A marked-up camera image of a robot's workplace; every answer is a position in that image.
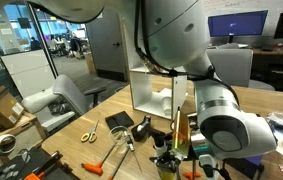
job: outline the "floor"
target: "floor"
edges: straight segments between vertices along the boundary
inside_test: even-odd
[[[53,60],[58,73],[67,75],[82,92],[89,88],[106,86],[107,90],[100,94],[99,101],[106,100],[115,94],[117,90],[128,85],[127,82],[99,78],[95,73],[90,73],[85,59],[78,60],[76,58],[62,56],[56,57]],[[87,101],[92,103],[93,98],[87,97]]]

